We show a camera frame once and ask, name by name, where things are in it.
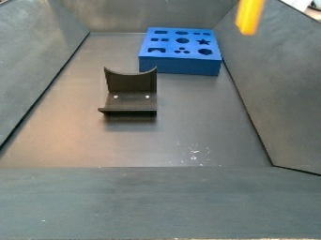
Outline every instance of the shape sorter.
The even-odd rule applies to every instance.
[[[222,56],[210,29],[150,27],[139,52],[139,71],[213,75]]]

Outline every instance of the gray metal surface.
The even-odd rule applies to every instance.
[[[277,168],[0,170],[1,239],[321,238],[321,178]]]
[[[88,30],[52,0],[10,1],[0,19],[1,145]]]
[[[103,67],[138,72],[143,34],[90,35],[0,154],[0,167],[270,166],[222,66],[158,74],[157,118],[107,119]]]
[[[217,25],[225,61],[273,164],[321,173],[321,24],[266,1],[257,35]]]
[[[237,0],[56,0],[92,32],[139,32],[150,26],[213,28]]]

